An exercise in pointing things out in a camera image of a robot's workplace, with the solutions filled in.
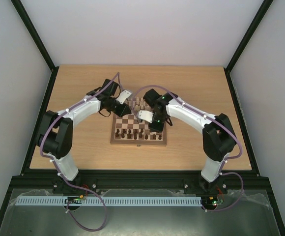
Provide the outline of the wooden chess board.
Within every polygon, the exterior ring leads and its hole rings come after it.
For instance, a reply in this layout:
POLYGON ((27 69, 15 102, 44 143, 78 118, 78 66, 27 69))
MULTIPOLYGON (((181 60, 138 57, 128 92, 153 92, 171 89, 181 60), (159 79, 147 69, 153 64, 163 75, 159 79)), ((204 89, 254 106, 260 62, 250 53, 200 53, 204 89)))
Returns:
POLYGON ((164 127, 163 132, 150 132, 148 128, 148 122, 141 121, 139 122, 134 114, 125 115, 123 117, 118 117, 117 115, 113 116, 113 123, 112 123, 112 131, 111 131, 111 138, 110 143, 115 145, 135 145, 135 146, 166 146, 167 145, 167 133, 166 128, 164 127), (116 130, 120 130, 119 138, 115 137, 116 130), (130 129, 132 131, 132 139, 127 139, 127 133, 123 134, 122 130, 126 129, 127 132, 130 129), (138 130, 137 139, 134 140, 133 138, 133 131, 134 129, 138 130), (143 137, 139 138, 139 132, 143 129, 143 137), (153 140, 151 137, 152 135, 156 135, 156 140, 153 140))

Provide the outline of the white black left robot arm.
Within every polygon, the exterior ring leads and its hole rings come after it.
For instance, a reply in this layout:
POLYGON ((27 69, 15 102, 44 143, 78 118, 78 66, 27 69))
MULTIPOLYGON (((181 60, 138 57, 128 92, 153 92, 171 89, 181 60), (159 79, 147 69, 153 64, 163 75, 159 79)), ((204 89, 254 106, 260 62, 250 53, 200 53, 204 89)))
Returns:
POLYGON ((74 180, 79 172, 70 153, 74 128, 102 110, 119 117, 130 114, 126 100, 131 95, 132 92, 123 90, 119 83, 106 79, 101 87, 88 92, 71 107, 58 112, 47 111, 42 117, 36 137, 40 155, 53 163, 60 177, 68 181, 74 180), (114 97, 118 88, 121 89, 120 93, 114 97))

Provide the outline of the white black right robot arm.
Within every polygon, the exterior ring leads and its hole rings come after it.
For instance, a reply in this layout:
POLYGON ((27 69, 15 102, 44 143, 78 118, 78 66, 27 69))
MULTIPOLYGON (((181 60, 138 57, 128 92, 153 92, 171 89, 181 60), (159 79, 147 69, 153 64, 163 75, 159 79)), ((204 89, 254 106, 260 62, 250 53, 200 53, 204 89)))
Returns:
POLYGON ((148 122, 151 132, 162 132, 165 123, 172 125, 171 118, 177 118, 202 134, 206 163, 201 171, 199 186, 209 193, 216 188, 229 154, 237 145, 237 138, 227 115, 209 114, 184 102, 174 93, 160 95, 150 89, 143 96, 151 111, 140 110, 138 118, 148 122))

